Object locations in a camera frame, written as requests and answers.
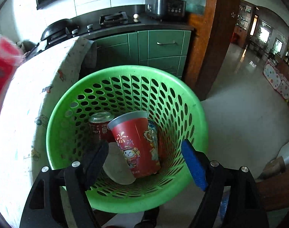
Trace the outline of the black rice cooker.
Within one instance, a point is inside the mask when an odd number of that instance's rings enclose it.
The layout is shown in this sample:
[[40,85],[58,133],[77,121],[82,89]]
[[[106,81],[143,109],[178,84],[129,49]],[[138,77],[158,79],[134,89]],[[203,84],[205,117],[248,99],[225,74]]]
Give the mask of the black rice cooker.
[[145,13],[157,20],[169,17],[184,17],[186,1],[145,0]]

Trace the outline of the green plastic basket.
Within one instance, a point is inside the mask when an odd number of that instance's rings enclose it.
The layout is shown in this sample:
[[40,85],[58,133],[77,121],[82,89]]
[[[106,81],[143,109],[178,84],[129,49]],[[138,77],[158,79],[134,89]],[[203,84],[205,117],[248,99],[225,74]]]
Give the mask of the green plastic basket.
[[83,159],[91,145],[89,117],[103,111],[115,116],[147,111],[157,124],[164,159],[157,173],[126,186],[99,176],[86,193],[91,207],[110,213],[137,213],[166,203],[189,184],[192,178],[181,155],[181,143],[188,139],[199,151],[208,148],[201,102],[175,76],[140,65],[92,73],[61,97],[47,126],[46,150],[52,169]]

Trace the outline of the yellow red labelled bottle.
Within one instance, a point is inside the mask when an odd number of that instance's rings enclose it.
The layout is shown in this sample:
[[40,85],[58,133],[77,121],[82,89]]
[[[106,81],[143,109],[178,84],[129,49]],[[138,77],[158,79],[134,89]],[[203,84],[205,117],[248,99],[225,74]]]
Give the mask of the yellow red labelled bottle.
[[0,110],[10,79],[22,61],[21,49],[6,36],[0,35]]

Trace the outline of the white plastic lid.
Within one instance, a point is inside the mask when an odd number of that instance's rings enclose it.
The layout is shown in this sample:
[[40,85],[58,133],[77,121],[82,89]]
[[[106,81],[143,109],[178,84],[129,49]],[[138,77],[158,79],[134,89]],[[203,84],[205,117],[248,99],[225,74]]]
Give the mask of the white plastic lid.
[[135,182],[136,178],[129,169],[120,148],[116,142],[108,144],[109,151],[103,165],[106,175],[120,185],[129,185]]

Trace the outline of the red cartoon plastic cup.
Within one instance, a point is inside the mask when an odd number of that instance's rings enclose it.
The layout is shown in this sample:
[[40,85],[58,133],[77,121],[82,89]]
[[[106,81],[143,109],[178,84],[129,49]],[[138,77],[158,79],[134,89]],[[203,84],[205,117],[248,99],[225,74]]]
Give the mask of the red cartoon plastic cup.
[[146,111],[133,111],[116,117],[107,125],[135,178],[156,174],[161,169],[148,116]]

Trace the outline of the white printed tablecloth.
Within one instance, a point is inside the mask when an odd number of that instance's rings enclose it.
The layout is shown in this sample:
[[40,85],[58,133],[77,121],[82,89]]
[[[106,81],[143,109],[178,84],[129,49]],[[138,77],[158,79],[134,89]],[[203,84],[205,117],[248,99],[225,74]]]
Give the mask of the white printed tablecloth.
[[77,37],[45,50],[17,68],[0,112],[0,213],[19,227],[31,187],[47,166],[51,113],[79,79],[82,62],[94,62],[97,44]]

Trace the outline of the red cola can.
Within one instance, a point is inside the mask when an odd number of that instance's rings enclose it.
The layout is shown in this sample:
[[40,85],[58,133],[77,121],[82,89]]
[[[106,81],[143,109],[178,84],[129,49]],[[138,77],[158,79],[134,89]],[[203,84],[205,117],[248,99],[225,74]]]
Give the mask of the red cola can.
[[90,116],[88,122],[91,136],[95,143],[101,140],[105,140],[108,143],[115,142],[113,133],[107,127],[114,117],[110,112],[98,112]]

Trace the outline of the green kitchen cabinet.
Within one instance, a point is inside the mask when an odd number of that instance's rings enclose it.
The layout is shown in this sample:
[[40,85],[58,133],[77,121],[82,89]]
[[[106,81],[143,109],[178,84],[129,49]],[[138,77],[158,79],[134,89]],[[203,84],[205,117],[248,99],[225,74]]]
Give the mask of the green kitchen cabinet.
[[190,30],[143,30],[95,40],[95,71],[121,65],[143,65],[183,76]]

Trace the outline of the black wok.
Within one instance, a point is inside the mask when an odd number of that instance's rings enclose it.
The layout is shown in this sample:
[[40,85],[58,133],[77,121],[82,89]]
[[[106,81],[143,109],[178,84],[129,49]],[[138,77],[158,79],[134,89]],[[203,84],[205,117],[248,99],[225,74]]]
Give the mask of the black wok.
[[72,19],[62,19],[49,25],[42,33],[40,42],[25,55],[30,60],[41,52],[73,38],[78,34],[79,26]]

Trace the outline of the black gas stove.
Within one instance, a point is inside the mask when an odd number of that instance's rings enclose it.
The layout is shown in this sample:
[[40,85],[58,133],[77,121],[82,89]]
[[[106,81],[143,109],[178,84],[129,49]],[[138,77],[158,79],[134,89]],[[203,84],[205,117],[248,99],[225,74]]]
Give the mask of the black gas stove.
[[137,17],[128,16],[126,12],[120,11],[114,14],[96,16],[91,13],[80,15],[73,19],[76,26],[70,30],[73,36],[79,36],[85,33],[90,33],[96,30],[105,28],[140,23]]

